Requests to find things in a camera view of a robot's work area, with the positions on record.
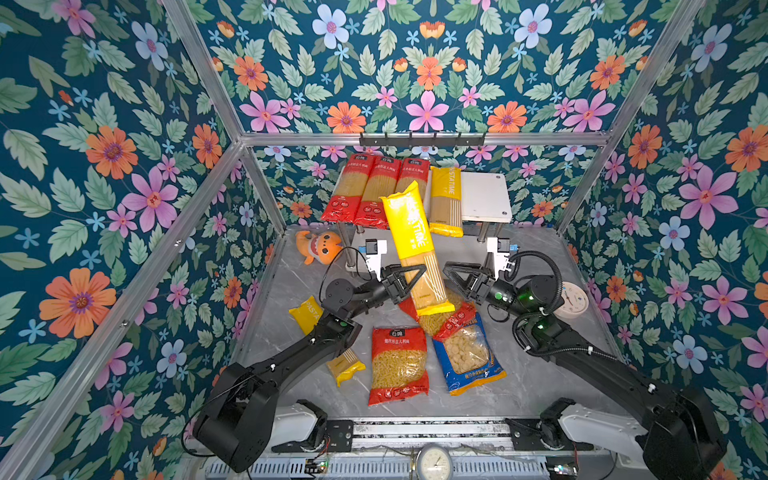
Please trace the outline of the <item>yellow spaghetti box front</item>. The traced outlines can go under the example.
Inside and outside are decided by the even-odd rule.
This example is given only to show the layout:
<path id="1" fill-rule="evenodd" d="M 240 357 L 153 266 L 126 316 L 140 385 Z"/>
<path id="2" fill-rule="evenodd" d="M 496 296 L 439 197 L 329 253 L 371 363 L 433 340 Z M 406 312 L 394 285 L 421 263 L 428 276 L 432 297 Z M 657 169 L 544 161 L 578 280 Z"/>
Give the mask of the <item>yellow spaghetti box front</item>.
<path id="1" fill-rule="evenodd" d="M 411 292 L 419 316 L 453 312 L 439 269 L 419 189 L 413 182 L 404 192 L 382 198 L 400 264 L 425 264 L 427 272 Z"/>

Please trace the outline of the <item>yellow spaghetti box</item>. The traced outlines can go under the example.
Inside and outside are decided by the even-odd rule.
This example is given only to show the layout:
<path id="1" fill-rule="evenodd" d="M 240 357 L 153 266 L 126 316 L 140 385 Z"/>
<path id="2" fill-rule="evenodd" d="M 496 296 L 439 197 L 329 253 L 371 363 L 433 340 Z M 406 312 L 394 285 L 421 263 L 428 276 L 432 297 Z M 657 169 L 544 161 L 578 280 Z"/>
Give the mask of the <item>yellow spaghetti box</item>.
<path id="1" fill-rule="evenodd" d="M 432 167 L 429 226 L 433 234 L 461 238 L 462 186 L 457 167 Z"/>
<path id="2" fill-rule="evenodd" d="M 382 198 L 400 264 L 425 264 L 427 272 L 411 292 L 419 316 L 453 312 L 439 269 L 419 189 L 413 182 L 404 192 Z"/>

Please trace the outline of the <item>red macaroni bag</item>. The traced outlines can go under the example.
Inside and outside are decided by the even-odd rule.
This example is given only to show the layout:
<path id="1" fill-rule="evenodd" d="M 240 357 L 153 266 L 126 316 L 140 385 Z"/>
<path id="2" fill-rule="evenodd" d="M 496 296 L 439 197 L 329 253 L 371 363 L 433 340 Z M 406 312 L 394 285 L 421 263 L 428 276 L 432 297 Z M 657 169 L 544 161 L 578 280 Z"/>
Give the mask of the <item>red macaroni bag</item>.
<path id="1" fill-rule="evenodd" d="M 453 290 L 447 291 L 447 297 L 448 301 L 455 307 L 453 312 L 419 316 L 411 298 L 400 303 L 399 308 L 415 320 L 427 335 L 438 341 L 444 341 L 467 326 L 476 314 L 475 304 L 466 302 Z"/>
<path id="2" fill-rule="evenodd" d="M 369 406 L 403 401 L 429 392 L 427 338 L 419 327 L 377 327 L 372 331 Z"/>

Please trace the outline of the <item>blue pasta bag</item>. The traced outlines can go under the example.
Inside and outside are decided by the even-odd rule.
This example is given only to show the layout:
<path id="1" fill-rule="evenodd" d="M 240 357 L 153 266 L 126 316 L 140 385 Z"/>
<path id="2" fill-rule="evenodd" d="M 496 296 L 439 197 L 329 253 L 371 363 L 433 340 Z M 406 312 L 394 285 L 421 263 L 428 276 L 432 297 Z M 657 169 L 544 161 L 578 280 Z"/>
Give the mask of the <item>blue pasta bag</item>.
<path id="1" fill-rule="evenodd" d="M 488 344 L 478 314 L 444 340 L 434 340 L 433 346 L 451 396 L 460 396 L 507 376 Z"/>

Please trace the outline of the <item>red macaroni bag front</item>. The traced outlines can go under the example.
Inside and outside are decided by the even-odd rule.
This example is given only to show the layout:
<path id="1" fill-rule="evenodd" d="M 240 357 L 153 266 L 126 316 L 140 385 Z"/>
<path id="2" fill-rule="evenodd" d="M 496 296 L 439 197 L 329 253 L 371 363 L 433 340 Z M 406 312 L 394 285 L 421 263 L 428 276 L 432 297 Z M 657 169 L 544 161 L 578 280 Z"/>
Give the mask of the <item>red macaroni bag front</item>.
<path id="1" fill-rule="evenodd" d="M 419 327 L 377 327 L 372 331 L 369 406 L 403 401 L 429 392 L 427 338 Z"/>

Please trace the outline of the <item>yellow spaghetti box back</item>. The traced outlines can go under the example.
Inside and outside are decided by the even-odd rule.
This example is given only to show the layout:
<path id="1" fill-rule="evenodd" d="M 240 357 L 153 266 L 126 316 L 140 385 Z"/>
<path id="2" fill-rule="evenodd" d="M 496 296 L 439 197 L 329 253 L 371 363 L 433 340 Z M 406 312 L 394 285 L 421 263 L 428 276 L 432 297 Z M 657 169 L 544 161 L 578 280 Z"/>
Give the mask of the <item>yellow spaghetti box back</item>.
<path id="1" fill-rule="evenodd" d="M 461 238 L 462 186 L 457 167 L 432 167 L 429 226 L 433 234 Z"/>

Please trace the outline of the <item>red spaghetti bag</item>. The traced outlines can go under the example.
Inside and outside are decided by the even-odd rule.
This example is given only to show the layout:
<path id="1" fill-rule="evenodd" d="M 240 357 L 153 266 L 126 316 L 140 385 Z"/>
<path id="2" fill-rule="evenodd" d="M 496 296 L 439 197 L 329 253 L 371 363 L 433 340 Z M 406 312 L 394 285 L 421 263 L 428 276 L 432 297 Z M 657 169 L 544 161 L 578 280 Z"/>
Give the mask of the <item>red spaghetti bag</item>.
<path id="1" fill-rule="evenodd" d="M 407 158 L 403 161 L 395 192 L 404 192 L 413 182 L 419 189 L 419 195 L 422 200 L 426 198 L 427 181 L 430 172 L 430 162 L 423 158 Z"/>
<path id="2" fill-rule="evenodd" d="M 376 157 L 369 154 L 355 154 L 350 157 L 322 214 L 323 221 L 354 221 L 375 160 Z"/>
<path id="3" fill-rule="evenodd" d="M 396 158 L 379 157 L 366 183 L 353 223 L 364 228 L 388 229 L 383 197 L 393 194 L 402 168 Z"/>

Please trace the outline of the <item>yellow spaghetti box hidden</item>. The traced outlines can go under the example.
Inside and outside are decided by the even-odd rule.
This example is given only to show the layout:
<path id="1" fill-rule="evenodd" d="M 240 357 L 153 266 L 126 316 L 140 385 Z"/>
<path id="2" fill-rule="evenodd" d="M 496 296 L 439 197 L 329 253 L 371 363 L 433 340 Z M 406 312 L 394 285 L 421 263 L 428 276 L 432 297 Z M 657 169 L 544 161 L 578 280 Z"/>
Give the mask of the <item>yellow spaghetti box hidden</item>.
<path id="1" fill-rule="evenodd" d="M 289 314 L 308 338 L 310 346 L 325 346 L 328 351 L 333 347 L 334 357 L 325 365 L 338 387 L 367 369 L 357 354 L 347 347 L 354 336 L 351 323 L 327 314 L 314 297 L 290 309 Z"/>

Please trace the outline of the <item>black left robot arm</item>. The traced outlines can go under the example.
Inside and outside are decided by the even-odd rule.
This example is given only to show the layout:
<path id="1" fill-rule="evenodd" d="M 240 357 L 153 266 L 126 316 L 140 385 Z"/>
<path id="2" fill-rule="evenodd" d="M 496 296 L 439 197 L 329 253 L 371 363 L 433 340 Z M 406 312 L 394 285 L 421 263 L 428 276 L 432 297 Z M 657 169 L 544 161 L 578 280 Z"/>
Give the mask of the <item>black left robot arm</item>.
<path id="1" fill-rule="evenodd" d="M 233 363 L 220 374 L 195 415 L 194 438 L 236 473 L 275 448 L 324 448 L 327 414 L 308 400 L 280 405 L 281 395 L 354 344 L 361 330 L 355 317 L 387 301 L 404 301 L 426 271 L 423 265 L 390 265 L 359 286 L 343 278 L 330 282 L 321 317 L 305 337 L 266 360 Z"/>

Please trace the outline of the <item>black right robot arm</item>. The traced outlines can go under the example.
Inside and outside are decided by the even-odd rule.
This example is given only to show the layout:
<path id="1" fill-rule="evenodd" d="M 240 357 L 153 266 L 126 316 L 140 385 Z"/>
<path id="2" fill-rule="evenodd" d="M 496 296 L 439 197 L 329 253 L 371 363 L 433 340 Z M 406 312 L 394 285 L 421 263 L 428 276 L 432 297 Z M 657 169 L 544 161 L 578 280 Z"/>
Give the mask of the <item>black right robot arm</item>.
<path id="1" fill-rule="evenodd" d="M 444 274 L 468 301 L 513 316 L 512 334 L 528 355 L 577 375 L 620 405 L 643 428 L 633 441 L 658 479 L 709 479 L 727 452 L 713 405 L 699 388 L 658 382 L 587 341 L 555 312 L 565 303 L 557 265 L 517 287 L 510 273 L 449 262 Z"/>

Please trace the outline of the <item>white two-tier shelf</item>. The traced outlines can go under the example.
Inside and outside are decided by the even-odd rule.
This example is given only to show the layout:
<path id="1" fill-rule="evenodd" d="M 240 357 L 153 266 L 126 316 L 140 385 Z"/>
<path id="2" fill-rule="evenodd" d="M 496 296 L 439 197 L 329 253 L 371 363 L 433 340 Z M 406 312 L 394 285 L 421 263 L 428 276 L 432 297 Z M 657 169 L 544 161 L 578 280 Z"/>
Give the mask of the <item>white two-tier shelf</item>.
<path id="1" fill-rule="evenodd" d="M 448 261 L 483 264 L 487 258 L 486 239 L 502 238 L 502 228 L 512 221 L 511 202 L 503 175 L 463 173 L 461 186 L 464 235 L 461 238 L 432 236 L 441 265 Z M 390 231 L 350 223 L 341 223 L 338 229 L 343 244 L 359 251 L 366 239 L 385 239 L 388 252 L 383 257 L 382 265 L 399 261 Z"/>

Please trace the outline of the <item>orange plush toy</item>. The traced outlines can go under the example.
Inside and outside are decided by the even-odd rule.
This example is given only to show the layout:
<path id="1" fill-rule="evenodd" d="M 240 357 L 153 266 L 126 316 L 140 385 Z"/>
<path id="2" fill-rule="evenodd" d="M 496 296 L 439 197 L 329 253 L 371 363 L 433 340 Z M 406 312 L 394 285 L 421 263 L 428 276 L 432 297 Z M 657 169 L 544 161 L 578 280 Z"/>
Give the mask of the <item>orange plush toy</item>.
<path id="1" fill-rule="evenodd" d="M 341 237 L 332 231 L 311 233 L 302 230 L 296 234 L 295 240 L 299 254 L 304 257 L 305 265 L 315 262 L 330 265 L 344 248 Z"/>

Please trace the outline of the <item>round white clock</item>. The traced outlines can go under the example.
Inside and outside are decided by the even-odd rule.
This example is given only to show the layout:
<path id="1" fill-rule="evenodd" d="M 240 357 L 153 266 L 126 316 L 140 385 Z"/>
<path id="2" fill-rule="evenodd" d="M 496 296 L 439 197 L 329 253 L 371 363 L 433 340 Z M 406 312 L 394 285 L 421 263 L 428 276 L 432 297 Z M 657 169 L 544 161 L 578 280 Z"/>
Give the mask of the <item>round white clock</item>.
<path id="1" fill-rule="evenodd" d="M 577 319 L 589 309 L 588 294 L 572 282 L 563 282 L 561 298 L 563 304 L 555 311 L 555 315 L 562 320 Z"/>

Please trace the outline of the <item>black hook rail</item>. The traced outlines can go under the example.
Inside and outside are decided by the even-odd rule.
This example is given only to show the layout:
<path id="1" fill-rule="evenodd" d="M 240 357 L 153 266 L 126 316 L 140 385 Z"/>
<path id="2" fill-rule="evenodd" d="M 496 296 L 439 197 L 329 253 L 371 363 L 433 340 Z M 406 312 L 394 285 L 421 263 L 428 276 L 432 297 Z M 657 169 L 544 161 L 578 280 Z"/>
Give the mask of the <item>black hook rail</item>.
<path id="1" fill-rule="evenodd" d="M 361 146 L 370 147 L 436 147 L 454 148 L 454 147 L 473 147 L 485 144 L 485 134 L 465 134 L 465 133 L 376 133 L 360 134 L 357 137 Z"/>

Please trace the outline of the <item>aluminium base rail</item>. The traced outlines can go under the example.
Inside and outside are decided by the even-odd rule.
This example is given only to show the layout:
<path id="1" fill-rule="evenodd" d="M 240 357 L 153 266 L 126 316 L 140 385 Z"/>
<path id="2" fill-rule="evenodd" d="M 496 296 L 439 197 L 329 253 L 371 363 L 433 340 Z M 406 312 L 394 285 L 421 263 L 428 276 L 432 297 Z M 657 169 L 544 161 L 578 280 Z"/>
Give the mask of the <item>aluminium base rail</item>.
<path id="1" fill-rule="evenodd" d="M 586 443 L 550 450 L 534 419 L 358 417 L 333 420 L 330 444 L 316 451 L 266 452 L 247 471 L 223 461 L 184 457 L 179 479 L 418 479 L 419 454 L 445 449 L 454 479 L 650 479 L 640 463 Z"/>

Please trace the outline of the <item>round gauge front rail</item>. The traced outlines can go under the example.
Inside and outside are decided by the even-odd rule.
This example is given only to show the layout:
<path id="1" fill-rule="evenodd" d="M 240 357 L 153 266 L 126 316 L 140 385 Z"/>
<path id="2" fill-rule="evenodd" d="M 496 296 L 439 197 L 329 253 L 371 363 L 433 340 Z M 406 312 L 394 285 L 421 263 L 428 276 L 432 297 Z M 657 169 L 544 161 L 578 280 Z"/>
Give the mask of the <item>round gauge front rail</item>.
<path id="1" fill-rule="evenodd" d="M 419 480 L 451 480 L 454 462 L 447 449 L 430 443 L 424 445 L 417 455 L 416 473 Z"/>

